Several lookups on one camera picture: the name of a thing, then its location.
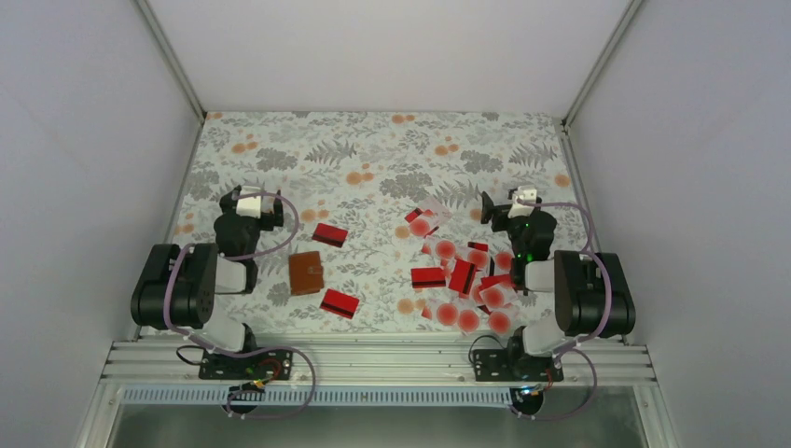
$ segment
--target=red rectangular block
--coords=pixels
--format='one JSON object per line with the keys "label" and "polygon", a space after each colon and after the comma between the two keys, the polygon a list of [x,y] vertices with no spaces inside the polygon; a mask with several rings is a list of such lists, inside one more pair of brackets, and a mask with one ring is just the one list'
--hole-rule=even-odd
{"label": "red rectangular block", "polygon": [[313,233],[313,240],[335,247],[343,247],[343,243],[346,241],[346,235],[348,234],[349,231],[345,231],[344,229],[319,223],[319,225],[316,226],[316,231]]}
{"label": "red rectangular block", "polygon": [[444,287],[442,268],[412,268],[412,287]]}
{"label": "red rectangular block", "polygon": [[422,215],[422,214],[423,214],[423,210],[421,210],[420,208],[415,208],[414,210],[412,210],[411,212],[409,212],[409,214],[408,214],[408,215],[406,215],[406,216],[404,217],[404,219],[406,219],[406,220],[407,220],[407,222],[412,222],[412,221],[414,221],[414,220],[415,220],[415,218],[416,218],[416,217],[419,217],[419,216],[420,216],[420,215]]}
{"label": "red rectangular block", "polygon": [[358,298],[343,294],[335,289],[328,289],[319,308],[351,319],[354,317],[354,313],[357,311],[357,305],[359,304],[360,300]]}
{"label": "red rectangular block", "polygon": [[473,243],[472,241],[470,241],[469,243],[467,243],[467,247],[471,247],[477,250],[482,250],[484,252],[489,251],[489,245],[485,245],[484,243]]}
{"label": "red rectangular block", "polygon": [[511,274],[504,273],[502,275],[491,275],[488,277],[483,277],[480,279],[480,290],[486,289],[487,287],[493,287],[497,284],[504,284],[504,285],[511,285]]}
{"label": "red rectangular block", "polygon": [[457,259],[448,287],[456,292],[469,294],[473,280],[475,280],[475,265],[463,259]]}

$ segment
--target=leaf pattern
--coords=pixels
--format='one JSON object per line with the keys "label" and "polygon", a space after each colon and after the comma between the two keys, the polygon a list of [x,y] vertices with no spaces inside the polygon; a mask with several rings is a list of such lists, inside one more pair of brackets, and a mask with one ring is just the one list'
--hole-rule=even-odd
{"label": "leaf pattern", "polygon": [[338,140],[332,142],[322,142],[316,146],[310,154],[305,156],[306,161],[337,165],[343,159],[350,158],[357,154],[354,147],[349,142],[341,143]]}
{"label": "leaf pattern", "polygon": [[[185,183],[173,242],[210,243],[219,198],[239,184],[281,189],[298,210],[297,236],[284,249],[256,259],[255,290],[217,296],[229,315],[259,332],[447,331],[417,313],[402,315],[403,299],[451,298],[447,289],[411,287],[409,270],[432,266],[420,239],[403,234],[404,217],[434,196],[452,212],[436,235],[458,244],[477,241],[495,254],[508,251],[503,232],[479,224],[480,193],[496,203],[507,190],[535,185],[547,202],[575,201],[573,189],[555,184],[569,175],[550,117],[509,113],[223,112],[210,113]],[[271,207],[271,200],[263,201]],[[554,210],[555,249],[585,241],[575,210]],[[260,234],[263,250],[282,242],[295,217],[285,207],[282,229]],[[312,240],[319,222],[349,231],[342,248]],[[290,297],[288,258],[317,250],[325,282],[360,300],[353,319],[330,314],[324,293]],[[520,323],[548,312],[548,294],[520,296]]]}
{"label": "leaf pattern", "polygon": [[270,292],[267,294],[267,299],[274,306],[285,306],[290,296],[291,290],[288,285],[285,282],[280,282],[272,285]]}
{"label": "leaf pattern", "polygon": [[379,185],[379,191],[396,199],[410,198],[417,203],[428,196],[425,187],[430,185],[430,175],[409,173],[408,175],[396,175],[393,179],[384,179]]}
{"label": "leaf pattern", "polygon": [[404,133],[404,138],[398,142],[398,147],[401,149],[417,149],[420,154],[423,154],[425,149],[430,145],[431,139],[427,133],[414,131],[412,129]]}
{"label": "leaf pattern", "polygon": [[433,196],[448,207],[466,207],[470,202],[480,199],[478,185],[472,185],[471,181],[466,183],[462,180],[444,182],[434,192]]}
{"label": "leaf pattern", "polygon": [[466,161],[465,169],[472,174],[485,171],[487,173],[494,173],[503,169],[503,163],[498,159],[475,151],[465,151],[462,153],[462,160]]}
{"label": "leaf pattern", "polygon": [[531,143],[529,146],[520,144],[516,147],[508,161],[534,168],[539,166],[543,168],[548,161],[554,161],[556,157],[557,154],[553,147],[548,147],[546,143],[541,146]]}
{"label": "leaf pattern", "polygon": [[288,155],[285,151],[279,151],[273,147],[263,147],[256,154],[259,170],[267,172],[269,170],[287,170],[297,166],[297,158]]}

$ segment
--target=brown leather wallet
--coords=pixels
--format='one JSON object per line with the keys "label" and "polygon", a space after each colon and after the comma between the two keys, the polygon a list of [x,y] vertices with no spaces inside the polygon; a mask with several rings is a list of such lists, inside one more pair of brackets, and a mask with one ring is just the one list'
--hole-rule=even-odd
{"label": "brown leather wallet", "polygon": [[291,295],[313,294],[324,288],[324,268],[316,252],[305,252],[288,257],[288,278]]}

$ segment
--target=wire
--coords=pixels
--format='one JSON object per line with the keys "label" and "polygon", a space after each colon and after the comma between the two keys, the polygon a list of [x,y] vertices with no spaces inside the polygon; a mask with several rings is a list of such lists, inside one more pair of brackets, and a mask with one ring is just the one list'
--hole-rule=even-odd
{"label": "wire", "polygon": [[[590,357],[588,357],[588,355],[586,355],[585,352],[582,352],[575,348],[570,348],[568,351],[575,352],[581,357],[585,358],[586,361],[588,361],[588,365],[590,366],[590,372],[593,374],[593,387],[590,389],[590,394],[588,395],[588,398],[585,399],[585,402],[582,403],[578,408],[574,409],[569,413],[561,413],[559,415],[552,415],[549,417],[528,415],[528,417],[531,420],[534,420],[536,422],[557,422],[558,420],[570,418],[585,411],[588,408],[588,406],[590,406],[590,404],[593,402],[593,397],[596,395],[596,389],[599,386],[599,379],[596,376],[596,368],[593,366],[593,361],[590,360]],[[519,412],[516,408],[514,408],[513,406],[508,406],[508,408],[511,410],[511,412],[517,415],[517,418],[522,418],[523,414]]]}
{"label": "wire", "polygon": [[269,381],[276,380],[277,377],[280,376],[280,372],[283,370],[283,364],[281,364],[277,359],[270,357],[259,362],[258,366],[263,366],[265,364],[271,364],[274,366],[274,369],[272,370],[272,377],[269,379]]}
{"label": "wire", "polygon": [[547,369],[547,387],[544,389],[544,392],[550,390],[552,388],[552,369]]}
{"label": "wire", "polygon": [[[257,192],[257,193],[251,193],[251,194],[245,194],[245,195],[242,195],[242,196],[237,196],[235,199],[243,199],[243,198],[248,198],[248,197],[253,197],[253,196],[268,196],[268,197],[274,197],[274,198],[281,199],[286,205],[288,205],[291,208],[291,211],[294,213],[294,229],[291,231],[291,234],[288,236],[288,238],[286,238],[285,241],[283,241],[282,243],[278,244],[275,247],[271,247],[269,249],[266,249],[266,250],[263,250],[263,251],[260,251],[260,252],[256,252],[254,254],[243,255],[243,256],[239,256],[239,257],[227,257],[228,260],[238,261],[238,260],[242,260],[242,259],[252,259],[252,258],[255,258],[255,257],[260,257],[262,255],[267,255],[267,254],[269,254],[271,252],[274,252],[275,250],[278,250],[278,249],[280,249],[282,247],[285,247],[288,243],[291,242],[291,240],[294,239],[294,236],[298,232],[298,229],[299,229],[299,217],[298,217],[297,207],[295,207],[290,201],[288,201],[286,198],[284,198],[283,196],[281,196],[279,194],[267,193],[267,192],[264,192],[264,191],[260,191],[260,192]],[[254,350],[252,352],[247,352],[247,353],[235,353],[235,352],[231,352],[229,350],[225,350],[223,348],[214,346],[214,345],[204,341],[200,337],[192,334],[188,330],[180,329],[180,328],[178,328],[177,326],[175,326],[173,324],[173,321],[171,320],[171,301],[173,300],[173,288],[175,287],[175,280],[178,277],[178,272],[181,269],[181,265],[184,263],[184,258],[187,256],[187,253],[189,253],[189,249],[192,246],[194,246],[194,244],[184,245],[184,247],[181,248],[181,251],[179,251],[178,256],[175,259],[175,262],[173,263],[173,269],[171,270],[171,275],[168,278],[168,285],[165,288],[165,298],[164,298],[164,301],[163,301],[163,304],[162,304],[162,308],[163,308],[162,317],[163,317],[163,320],[165,321],[165,327],[167,327],[170,331],[174,331],[174,332],[176,332],[178,334],[186,336],[186,338],[188,340],[194,342],[195,344],[199,345],[200,347],[205,348],[206,350],[209,351],[209,353],[219,353],[220,355],[224,355],[226,357],[233,357],[233,358],[237,358],[237,359],[244,359],[244,358],[248,358],[248,357],[254,357],[256,355],[259,355],[261,353],[268,352],[268,351],[271,351],[271,350],[289,350],[289,351],[299,355],[302,359],[305,360],[305,363],[308,364],[308,369],[310,369],[310,371],[311,371],[311,391],[308,394],[308,397],[305,399],[305,402],[303,402],[301,405],[299,405],[296,408],[296,410],[294,410],[291,413],[251,415],[249,418],[254,418],[254,419],[259,419],[259,420],[272,420],[272,419],[279,419],[279,418],[286,418],[286,417],[294,416],[294,415],[297,415],[297,414],[302,413],[303,411],[305,411],[305,409],[308,408],[308,405],[313,400],[313,397],[315,397],[317,378],[316,378],[316,368],[313,366],[313,363],[308,358],[308,356],[305,355],[301,350],[299,350],[299,349],[297,349],[295,347],[287,346],[287,345],[279,345],[279,346],[273,346],[273,347],[259,348],[257,350]],[[229,411],[229,415],[234,415],[235,414],[237,416],[242,416],[242,414],[233,412],[230,409],[230,406],[228,406],[228,411]]]}
{"label": "wire", "polygon": [[189,359],[185,358],[184,355],[181,354],[181,351],[184,350],[184,349],[187,349],[187,348],[200,349],[202,352],[205,351],[203,349],[203,347],[201,347],[200,345],[182,345],[182,346],[180,346],[180,347],[175,349],[175,355],[179,359],[181,359],[181,362],[183,362],[185,364],[188,364],[190,366],[200,366],[201,365],[200,361],[198,361],[198,362],[190,361]]}
{"label": "wire", "polygon": [[593,225],[593,218],[590,217],[590,212],[582,207],[582,205],[578,203],[531,203],[528,201],[524,201],[522,199],[517,199],[517,203],[520,205],[527,205],[528,207],[533,208],[544,208],[544,207],[572,207],[579,211],[579,213],[585,218],[588,222],[588,239],[585,240],[585,245],[582,246],[580,252],[588,250],[590,247],[590,242],[593,238],[593,235],[596,234],[596,226]]}
{"label": "wire", "polygon": [[228,261],[243,261],[245,259],[255,259],[264,255],[268,255],[276,250],[280,250],[286,247],[289,243],[291,243],[291,240],[293,240],[294,237],[297,236],[297,232],[299,231],[299,212],[297,211],[297,207],[294,206],[294,204],[291,201],[287,200],[285,197],[279,194],[268,193],[266,191],[257,191],[255,193],[243,194],[236,197],[231,195],[231,198],[234,201],[238,201],[240,199],[253,198],[255,196],[264,196],[268,198],[279,199],[283,201],[286,205],[288,205],[288,208],[291,209],[291,213],[294,215],[294,228],[291,230],[291,234],[288,235],[288,238],[286,238],[285,241],[276,245],[275,247],[270,247],[269,249],[261,250],[259,252],[254,252],[252,254],[238,255],[236,257],[225,257],[225,259],[227,259]]}
{"label": "wire", "polygon": [[555,361],[560,361],[563,355],[565,355],[566,353],[576,352],[579,353],[582,357],[584,357],[588,361],[588,364],[590,365],[590,371],[593,374],[593,388],[590,391],[590,395],[588,396],[588,399],[584,403],[582,403],[582,405],[579,408],[575,409],[574,411],[571,411],[570,413],[565,413],[563,415],[559,415],[557,417],[539,419],[539,418],[535,418],[534,416],[531,416],[532,420],[538,420],[538,421],[562,420],[563,418],[572,417],[582,412],[585,408],[588,407],[590,401],[593,399],[593,396],[596,394],[596,387],[599,384],[599,380],[596,377],[596,368],[593,367],[593,363],[590,361],[588,355],[585,355],[581,351],[577,350],[575,347],[579,346],[583,342],[597,338],[600,334],[602,334],[602,331],[604,331],[604,327],[607,326],[607,320],[609,320],[610,318],[610,311],[612,310],[613,307],[613,285],[610,280],[610,273],[607,271],[607,268],[604,266],[604,263],[599,259],[599,257],[596,254],[593,253],[592,250],[590,250],[590,241],[592,235],[596,232],[596,227],[593,225],[593,219],[590,217],[590,212],[588,210],[584,209],[578,203],[529,203],[527,201],[523,201],[520,199],[517,199],[517,203],[531,207],[573,207],[579,210],[579,212],[583,216],[585,216],[585,219],[588,220],[588,229],[589,229],[588,240],[586,240],[585,245],[582,246],[582,250],[580,250],[579,253],[588,256],[590,259],[593,260],[594,263],[596,263],[596,266],[599,268],[599,271],[601,271],[602,273],[602,279],[604,280],[604,311],[602,312],[602,320],[599,321],[599,325],[596,326],[596,329],[590,334],[572,339],[568,343],[565,343],[560,347],[558,347],[557,349],[555,349],[555,352],[552,354],[552,357],[554,358]]}
{"label": "wire", "polygon": [[469,349],[469,351],[467,351],[467,359],[469,359],[470,364],[472,364],[473,366],[475,366],[475,362],[473,362],[473,360],[472,360],[472,347],[474,347],[475,343],[480,341],[481,339],[491,339],[491,340],[495,341],[498,345],[500,345],[500,348],[502,348],[503,350],[506,349],[503,346],[503,343],[501,343],[499,339],[495,338],[491,334],[484,334],[483,336],[478,336],[477,338],[475,338],[475,341],[473,341],[470,344],[470,349]]}

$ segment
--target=red circle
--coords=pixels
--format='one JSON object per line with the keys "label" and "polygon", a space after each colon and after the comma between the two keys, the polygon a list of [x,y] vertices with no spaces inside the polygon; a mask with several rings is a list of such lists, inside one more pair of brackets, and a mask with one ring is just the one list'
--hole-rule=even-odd
{"label": "red circle", "polygon": [[513,255],[507,252],[500,252],[499,254],[494,256],[494,264],[496,264],[497,267],[502,269],[503,271],[510,271],[511,260],[513,259],[514,259]]}
{"label": "red circle", "polygon": [[502,308],[503,305],[506,304],[506,297],[503,296],[503,291],[496,287],[484,289],[480,295],[483,297],[483,302],[486,303],[486,306],[489,308]]}
{"label": "red circle", "polygon": [[437,243],[437,255],[444,259],[452,259],[456,255],[456,245],[448,240],[442,240]]}
{"label": "red circle", "polygon": [[451,303],[442,303],[437,308],[437,320],[440,324],[451,326],[456,323],[459,318],[459,310],[456,309]]}
{"label": "red circle", "polygon": [[467,256],[467,261],[474,264],[478,269],[484,269],[489,263],[489,256],[486,255],[486,252],[473,249],[470,250],[470,254]]}
{"label": "red circle", "polygon": [[496,333],[508,333],[508,329],[511,328],[511,319],[505,313],[492,311],[489,315],[489,328]]}
{"label": "red circle", "polygon": [[472,310],[464,310],[459,313],[459,328],[465,333],[470,333],[478,329],[480,318]]}
{"label": "red circle", "polygon": [[409,231],[411,231],[415,236],[425,236],[430,230],[431,229],[428,227],[428,221],[425,219],[420,219],[419,217],[413,219],[409,224]]}
{"label": "red circle", "polygon": [[483,298],[480,296],[480,285],[473,286],[472,291],[470,291],[470,295],[475,300],[475,303],[483,303]]}

